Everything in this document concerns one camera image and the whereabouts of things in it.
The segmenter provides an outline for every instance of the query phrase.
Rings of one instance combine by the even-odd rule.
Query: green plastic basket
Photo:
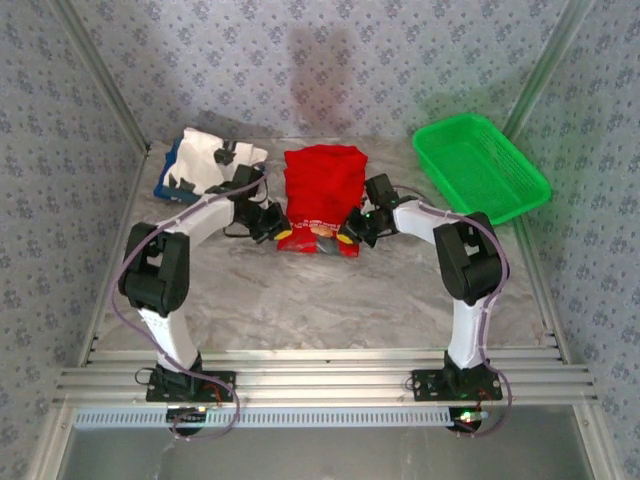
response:
[[[420,166],[454,210],[484,212],[499,225],[551,198],[531,162],[481,115],[465,113],[418,130]]]

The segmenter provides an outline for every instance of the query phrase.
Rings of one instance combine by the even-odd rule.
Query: red snack bag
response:
[[[278,250],[357,257],[358,245],[336,238],[353,207],[360,207],[367,157],[356,147],[315,145],[284,152],[287,218],[293,232]]]

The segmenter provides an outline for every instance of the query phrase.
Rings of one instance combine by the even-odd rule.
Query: wall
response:
[[[563,0],[75,2],[150,140],[502,125]]]
[[[44,1],[0,2],[0,478],[21,478],[77,361],[132,150]]]
[[[600,0],[516,144],[552,202],[531,215],[560,317],[640,478],[640,6]]]

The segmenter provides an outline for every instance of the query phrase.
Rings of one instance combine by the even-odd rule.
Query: marble floor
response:
[[[409,138],[305,138],[254,140],[269,152],[269,191],[284,197],[283,152],[318,143],[356,145],[369,157],[367,176],[423,191],[438,207],[446,201],[417,164]],[[152,189],[168,147],[155,144],[143,170],[131,223],[158,223],[180,205],[155,198]],[[494,308],[490,346],[535,346],[544,326],[513,228],[497,228],[511,278]],[[117,299],[130,320],[137,313]],[[105,309],[98,350],[148,350],[144,338]],[[435,248],[396,235],[363,247],[358,258],[277,252],[274,243],[230,239],[216,233],[192,254],[185,313],[192,338],[209,349],[444,348],[452,304],[438,270]]]

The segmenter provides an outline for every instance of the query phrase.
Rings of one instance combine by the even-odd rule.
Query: mounting plate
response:
[[[413,370],[411,387],[416,402],[442,402],[455,400],[491,401],[502,400],[502,388],[497,374],[487,372],[473,388],[463,393],[453,392],[445,381],[444,370]]]
[[[236,385],[236,372],[231,371],[218,371],[218,370],[207,370],[202,372],[203,375],[207,375],[209,377],[217,378],[225,383],[227,383],[231,388],[235,388]],[[194,394],[189,395],[184,392],[177,392],[174,389],[168,390],[165,388],[163,382],[159,378],[159,374],[157,370],[154,370],[149,377],[149,383],[147,385],[147,402],[190,402],[190,403],[216,403],[217,402],[217,393],[220,394],[221,403],[233,403],[233,397],[231,393],[226,391],[224,388],[216,386],[213,388],[213,384],[207,383],[202,385],[202,387]]]

